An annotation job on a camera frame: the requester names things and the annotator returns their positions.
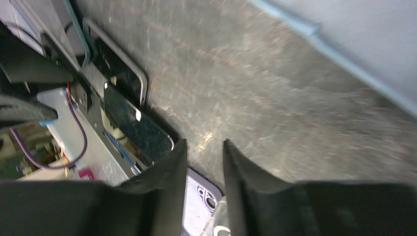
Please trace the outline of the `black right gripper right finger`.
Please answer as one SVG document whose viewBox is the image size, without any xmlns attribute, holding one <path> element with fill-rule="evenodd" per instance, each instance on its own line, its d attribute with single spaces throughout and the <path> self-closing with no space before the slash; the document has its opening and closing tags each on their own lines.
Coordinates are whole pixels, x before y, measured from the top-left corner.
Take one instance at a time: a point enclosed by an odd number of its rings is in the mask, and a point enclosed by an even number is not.
<svg viewBox="0 0 417 236">
<path fill-rule="evenodd" d="M 417 189 L 398 182 L 286 182 L 223 143 L 234 236 L 414 236 Z"/>
</svg>

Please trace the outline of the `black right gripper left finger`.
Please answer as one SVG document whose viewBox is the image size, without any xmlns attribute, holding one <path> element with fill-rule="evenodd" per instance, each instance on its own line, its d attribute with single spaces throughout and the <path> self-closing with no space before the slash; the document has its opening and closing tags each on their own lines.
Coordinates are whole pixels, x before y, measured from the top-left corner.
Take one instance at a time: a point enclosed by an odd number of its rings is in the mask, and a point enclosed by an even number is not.
<svg viewBox="0 0 417 236">
<path fill-rule="evenodd" d="M 187 141 L 120 185 L 101 181 L 3 181 L 3 236 L 179 236 Z"/>
</svg>

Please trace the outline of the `black smartphone carried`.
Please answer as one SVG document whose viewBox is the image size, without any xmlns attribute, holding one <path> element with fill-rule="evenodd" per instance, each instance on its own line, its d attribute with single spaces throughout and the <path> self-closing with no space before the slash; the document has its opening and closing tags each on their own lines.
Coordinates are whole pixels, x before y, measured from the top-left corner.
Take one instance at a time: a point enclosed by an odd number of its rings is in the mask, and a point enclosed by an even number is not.
<svg viewBox="0 0 417 236">
<path fill-rule="evenodd" d="M 148 78 L 142 68 L 90 18 L 83 19 L 86 38 L 94 47 L 91 61 L 108 80 L 134 104 L 144 107 L 147 101 Z"/>
</svg>

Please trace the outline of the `clear magsafe phone case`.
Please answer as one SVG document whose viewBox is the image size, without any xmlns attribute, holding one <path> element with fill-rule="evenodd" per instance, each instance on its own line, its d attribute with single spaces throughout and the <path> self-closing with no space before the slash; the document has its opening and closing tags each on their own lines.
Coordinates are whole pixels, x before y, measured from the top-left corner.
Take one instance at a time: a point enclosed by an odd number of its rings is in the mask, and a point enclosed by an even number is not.
<svg viewBox="0 0 417 236">
<path fill-rule="evenodd" d="M 226 196 L 219 200 L 201 236 L 231 236 Z"/>
</svg>

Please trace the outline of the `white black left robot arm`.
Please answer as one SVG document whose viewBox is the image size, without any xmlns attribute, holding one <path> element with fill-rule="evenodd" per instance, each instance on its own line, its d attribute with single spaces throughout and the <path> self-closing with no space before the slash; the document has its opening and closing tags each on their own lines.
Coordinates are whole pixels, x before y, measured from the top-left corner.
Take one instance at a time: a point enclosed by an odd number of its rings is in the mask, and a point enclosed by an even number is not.
<svg viewBox="0 0 417 236">
<path fill-rule="evenodd" d="M 0 25 L 0 128 L 58 119 L 37 94 L 73 82 L 74 70 L 45 57 Z"/>
</svg>

